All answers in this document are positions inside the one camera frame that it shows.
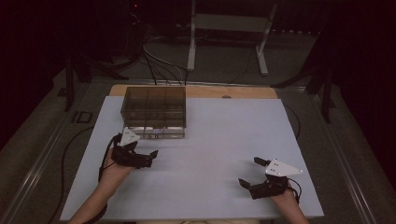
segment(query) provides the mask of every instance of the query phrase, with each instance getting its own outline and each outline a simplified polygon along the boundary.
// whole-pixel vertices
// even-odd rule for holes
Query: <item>white table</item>
[[[97,185],[98,167],[111,137],[122,129],[123,97],[108,96],[61,215],[68,220]],[[323,216],[318,196],[277,99],[187,99],[184,139],[140,140],[136,151],[159,150],[151,168],[133,171],[108,202],[103,219],[213,220],[280,217],[269,199],[252,200],[238,178],[265,180],[254,157],[274,158],[304,170],[290,176],[303,188],[307,217]]]

